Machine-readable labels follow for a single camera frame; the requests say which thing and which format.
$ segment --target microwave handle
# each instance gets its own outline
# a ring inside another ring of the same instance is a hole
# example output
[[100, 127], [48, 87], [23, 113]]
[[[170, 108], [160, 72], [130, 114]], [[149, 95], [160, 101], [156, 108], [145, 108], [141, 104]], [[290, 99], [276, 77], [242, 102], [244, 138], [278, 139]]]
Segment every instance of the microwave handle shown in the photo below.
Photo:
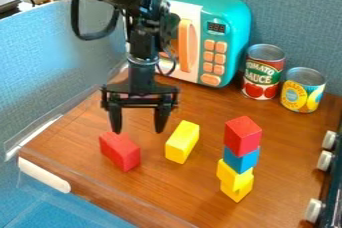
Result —
[[191, 20], [182, 19], [178, 26], [178, 54], [181, 71], [191, 72], [194, 59], [197, 58], [197, 52], [195, 27]]

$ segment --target blue block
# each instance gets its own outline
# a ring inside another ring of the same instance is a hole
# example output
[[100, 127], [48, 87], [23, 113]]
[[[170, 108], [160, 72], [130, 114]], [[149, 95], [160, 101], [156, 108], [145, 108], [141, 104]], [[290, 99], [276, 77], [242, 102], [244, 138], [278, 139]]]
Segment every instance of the blue block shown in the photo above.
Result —
[[242, 157], [235, 156], [228, 147], [224, 147], [223, 160], [224, 162], [233, 168], [237, 173], [242, 174], [251, 167], [255, 167], [258, 163], [260, 153], [260, 146], [257, 150], [248, 153]]

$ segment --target orange button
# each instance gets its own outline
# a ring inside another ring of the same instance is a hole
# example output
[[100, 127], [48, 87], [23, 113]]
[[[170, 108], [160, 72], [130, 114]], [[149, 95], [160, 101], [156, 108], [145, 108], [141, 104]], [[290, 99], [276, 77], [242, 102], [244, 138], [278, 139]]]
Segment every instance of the orange button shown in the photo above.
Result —
[[212, 72], [213, 71], [213, 64], [212, 63], [204, 63], [203, 70], [205, 72]]
[[222, 65], [215, 65], [214, 73], [217, 74], [217, 75], [223, 75], [224, 74], [224, 66], [222, 66]]
[[211, 74], [203, 74], [201, 76], [201, 80], [203, 83], [211, 85], [211, 86], [218, 86], [221, 83], [221, 78]]
[[216, 50], [216, 52], [219, 52], [221, 54], [226, 53], [227, 52], [227, 43], [223, 42], [223, 41], [217, 42], [216, 46], [215, 46], [215, 50]]
[[215, 55], [215, 62], [218, 64], [224, 64], [226, 62], [226, 56], [222, 54]]
[[215, 47], [215, 41], [213, 41], [213, 40], [206, 40], [204, 42], [204, 47], [205, 47], [206, 50], [213, 51], [214, 47]]
[[209, 51], [205, 51], [204, 52], [204, 60], [208, 61], [208, 62], [212, 62], [214, 60], [214, 53], [209, 52]]

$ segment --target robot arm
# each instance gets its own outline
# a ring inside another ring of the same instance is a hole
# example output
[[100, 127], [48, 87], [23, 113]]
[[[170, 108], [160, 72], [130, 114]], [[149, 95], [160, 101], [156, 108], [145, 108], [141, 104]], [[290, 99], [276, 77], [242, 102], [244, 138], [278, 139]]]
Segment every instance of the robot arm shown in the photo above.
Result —
[[[155, 69], [159, 67], [161, 51], [169, 52], [171, 35], [177, 29], [179, 17], [169, 12], [167, 0], [100, 0], [114, 6], [113, 17], [107, 27], [98, 33], [82, 35], [78, 27], [79, 0], [72, 0], [72, 27], [80, 39], [92, 40], [110, 34], [116, 25], [120, 12], [126, 18], [126, 33], [130, 42], [128, 79], [119, 84], [102, 88], [102, 107], [109, 112], [113, 131], [120, 133], [122, 108], [154, 108], [155, 129], [163, 131], [167, 119], [177, 104], [179, 90], [176, 87], [155, 82]], [[169, 75], [176, 67], [173, 60]]]

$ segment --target can label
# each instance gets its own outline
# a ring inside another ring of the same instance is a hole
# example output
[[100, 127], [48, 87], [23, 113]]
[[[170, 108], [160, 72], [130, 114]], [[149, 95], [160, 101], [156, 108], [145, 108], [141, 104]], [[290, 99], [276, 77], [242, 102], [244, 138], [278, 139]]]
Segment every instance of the can label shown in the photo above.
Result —
[[267, 62], [247, 58], [242, 92], [254, 99], [275, 97], [284, 61]]
[[283, 85], [280, 101], [286, 108], [301, 113], [310, 113], [318, 108], [325, 85], [305, 86], [292, 80]]

